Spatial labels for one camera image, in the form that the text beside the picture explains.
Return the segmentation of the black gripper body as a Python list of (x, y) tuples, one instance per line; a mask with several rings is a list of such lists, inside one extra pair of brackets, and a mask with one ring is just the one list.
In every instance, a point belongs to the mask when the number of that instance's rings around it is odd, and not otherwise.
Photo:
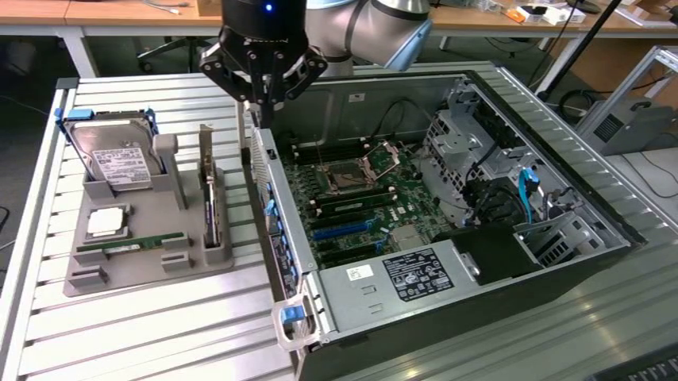
[(308, 49), (305, 1), (221, 1), (221, 49), (244, 54), (253, 46), (265, 52), (301, 54)]

